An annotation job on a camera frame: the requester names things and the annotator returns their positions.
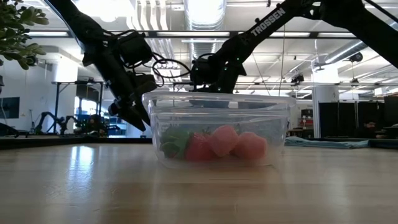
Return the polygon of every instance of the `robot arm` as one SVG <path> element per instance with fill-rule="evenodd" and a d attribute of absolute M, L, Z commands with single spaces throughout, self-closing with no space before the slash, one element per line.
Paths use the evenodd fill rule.
<path fill-rule="evenodd" d="M 242 63 L 263 40 L 296 16 L 348 29 L 398 68 L 398 31 L 366 10 L 362 0 L 285 0 L 263 19 L 256 19 L 256 25 L 248 31 L 227 40 L 208 59 L 194 62 L 192 82 L 211 84 L 198 91 L 232 93 L 238 75 L 246 75 Z"/>
<path fill-rule="evenodd" d="M 43 133 L 43 132 L 42 132 L 42 129 L 43 129 L 43 122 L 44 122 L 44 119 L 45 119 L 47 116 L 50 116 L 50 117 L 54 120 L 53 125 L 55 125 L 55 124 L 57 123 L 58 119 L 54 116 L 54 114 L 52 114 L 51 112 L 42 112 L 41 118 L 40 118 L 40 121 L 39 121 L 39 124 L 36 125 L 36 128 L 35 128 L 35 132 L 36 132 L 36 133 Z"/>
<path fill-rule="evenodd" d="M 111 115 L 118 115 L 140 130 L 145 130 L 144 120 L 149 117 L 142 105 L 142 94 L 156 88 L 154 77 L 135 76 L 125 65 L 146 63 L 152 51 L 144 34 L 129 30 L 127 36 L 111 35 L 92 18 L 80 12 L 71 0 L 44 0 L 66 23 L 81 49 L 85 52 L 84 66 L 94 64 L 104 79 L 106 87 L 115 96 L 109 107 Z"/>

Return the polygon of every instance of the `plastic container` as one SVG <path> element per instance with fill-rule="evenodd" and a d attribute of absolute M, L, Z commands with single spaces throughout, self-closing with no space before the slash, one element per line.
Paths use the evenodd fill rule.
<path fill-rule="evenodd" d="M 146 93 L 152 139 L 170 168 L 275 165 L 284 146 L 287 97 L 216 93 Z"/>

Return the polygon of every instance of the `wooden table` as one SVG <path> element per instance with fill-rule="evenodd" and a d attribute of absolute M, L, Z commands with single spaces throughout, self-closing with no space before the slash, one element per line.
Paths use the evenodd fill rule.
<path fill-rule="evenodd" d="M 398 223 L 397 151 L 286 147 L 279 170 L 172 170 L 151 147 L 0 151 L 0 223 Z"/>

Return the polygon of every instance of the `blue towel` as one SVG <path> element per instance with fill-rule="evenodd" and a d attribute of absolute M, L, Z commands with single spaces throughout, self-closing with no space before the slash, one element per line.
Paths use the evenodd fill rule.
<path fill-rule="evenodd" d="M 327 147 L 335 149 L 361 149 L 369 147 L 369 141 L 359 141 L 359 142 L 310 141 L 292 136 L 286 138 L 285 146 Z"/>

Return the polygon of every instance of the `fake fruit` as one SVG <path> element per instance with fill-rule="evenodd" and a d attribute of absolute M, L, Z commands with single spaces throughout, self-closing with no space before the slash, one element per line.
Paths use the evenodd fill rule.
<path fill-rule="evenodd" d="M 188 161 L 210 161 L 217 159 L 218 157 L 211 150 L 207 139 L 207 136 L 204 134 L 193 134 L 185 150 L 185 159 Z"/>
<path fill-rule="evenodd" d="M 267 140 L 251 132 L 242 133 L 231 152 L 241 159 L 261 159 L 267 150 Z"/>
<path fill-rule="evenodd" d="M 223 157 L 229 154 L 234 149 L 238 142 L 238 134 L 230 125 L 224 125 L 217 128 L 213 134 L 208 138 L 209 145 L 213 152 Z"/>

